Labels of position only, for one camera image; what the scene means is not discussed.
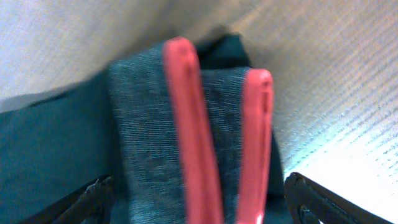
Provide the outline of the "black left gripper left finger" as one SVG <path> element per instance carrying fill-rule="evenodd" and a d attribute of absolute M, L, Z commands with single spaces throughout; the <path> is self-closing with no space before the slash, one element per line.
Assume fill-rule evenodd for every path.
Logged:
<path fill-rule="evenodd" d="M 101 175 L 18 224 L 109 224 L 114 206 L 114 179 Z"/>

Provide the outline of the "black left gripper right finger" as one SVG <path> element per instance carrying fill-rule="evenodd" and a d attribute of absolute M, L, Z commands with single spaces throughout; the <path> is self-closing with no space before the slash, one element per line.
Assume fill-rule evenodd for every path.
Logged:
<path fill-rule="evenodd" d="M 294 223 L 391 224 L 298 172 L 286 178 L 284 194 Z"/>

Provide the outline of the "black leggings red waistband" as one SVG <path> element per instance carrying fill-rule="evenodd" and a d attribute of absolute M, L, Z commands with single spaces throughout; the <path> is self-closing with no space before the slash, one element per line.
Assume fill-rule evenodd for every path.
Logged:
<path fill-rule="evenodd" d="M 1 113 L 1 223 L 41 212 L 101 175 L 113 176 L 111 223 L 186 223 L 183 173 L 163 42 L 92 79 Z M 196 45 L 223 194 L 237 223 L 241 92 L 250 61 L 238 34 Z M 293 223 L 272 135 L 263 223 Z"/>

